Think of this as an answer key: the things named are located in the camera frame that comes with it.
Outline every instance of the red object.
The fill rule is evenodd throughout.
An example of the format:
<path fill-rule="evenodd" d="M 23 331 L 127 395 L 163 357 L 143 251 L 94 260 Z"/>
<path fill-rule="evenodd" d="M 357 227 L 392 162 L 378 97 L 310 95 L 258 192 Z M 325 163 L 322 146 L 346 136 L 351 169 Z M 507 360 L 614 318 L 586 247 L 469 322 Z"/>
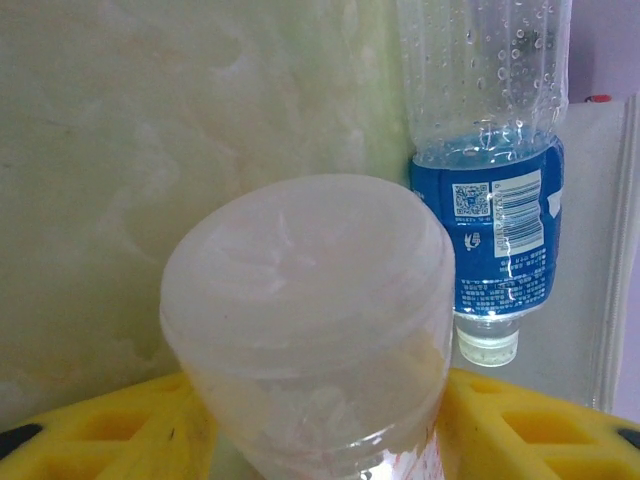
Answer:
<path fill-rule="evenodd" d="M 591 95 L 585 99 L 587 103 L 607 103 L 613 100 L 611 95 Z"/>

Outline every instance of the white plastic lid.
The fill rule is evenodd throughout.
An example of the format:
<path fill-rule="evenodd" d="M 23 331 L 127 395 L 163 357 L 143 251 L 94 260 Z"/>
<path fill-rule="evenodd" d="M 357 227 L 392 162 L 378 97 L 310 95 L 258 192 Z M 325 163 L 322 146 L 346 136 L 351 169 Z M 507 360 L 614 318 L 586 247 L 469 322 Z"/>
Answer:
<path fill-rule="evenodd" d="M 459 328 L 456 330 L 460 353 L 471 363 L 482 367 L 502 367 L 516 358 L 519 330 L 502 338 L 475 337 Z"/>
<path fill-rule="evenodd" d="M 183 363 L 297 375 L 451 322 L 431 312 L 450 300 L 453 275 L 449 237 L 406 188 L 303 177 L 232 201 L 182 240 L 161 323 Z"/>

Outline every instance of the qr code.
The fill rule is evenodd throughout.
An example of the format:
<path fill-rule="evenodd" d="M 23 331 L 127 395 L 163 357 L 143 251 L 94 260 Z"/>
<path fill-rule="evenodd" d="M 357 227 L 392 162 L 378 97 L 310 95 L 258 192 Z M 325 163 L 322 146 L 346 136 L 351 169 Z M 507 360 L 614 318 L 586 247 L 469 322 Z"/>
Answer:
<path fill-rule="evenodd" d="M 488 183 L 453 185 L 453 204 L 456 217 L 487 217 L 489 207 Z"/>

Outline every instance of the blue bottle label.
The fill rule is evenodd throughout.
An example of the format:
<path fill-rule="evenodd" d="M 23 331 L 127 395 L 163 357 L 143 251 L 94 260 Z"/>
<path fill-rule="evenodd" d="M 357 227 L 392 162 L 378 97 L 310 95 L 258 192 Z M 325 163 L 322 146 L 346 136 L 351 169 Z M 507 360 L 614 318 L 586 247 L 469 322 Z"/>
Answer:
<path fill-rule="evenodd" d="M 412 190 L 453 242 L 457 312 L 519 313 L 549 297 L 560 239 L 563 169 L 559 140 L 528 160 L 483 170 L 411 162 Z"/>

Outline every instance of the plastic container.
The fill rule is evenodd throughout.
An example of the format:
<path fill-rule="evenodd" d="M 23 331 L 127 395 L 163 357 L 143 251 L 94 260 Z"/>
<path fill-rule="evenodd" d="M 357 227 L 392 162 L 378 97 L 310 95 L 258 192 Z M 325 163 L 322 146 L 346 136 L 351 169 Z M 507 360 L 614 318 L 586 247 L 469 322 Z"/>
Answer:
<path fill-rule="evenodd" d="M 409 190 L 304 177 L 235 200 L 186 236 L 165 269 L 161 324 L 267 480 L 439 475 L 429 432 L 453 282 L 450 240 Z"/>
<path fill-rule="evenodd" d="M 553 286 L 571 1 L 397 5 L 411 187 L 452 237 L 461 352 L 501 366 Z"/>

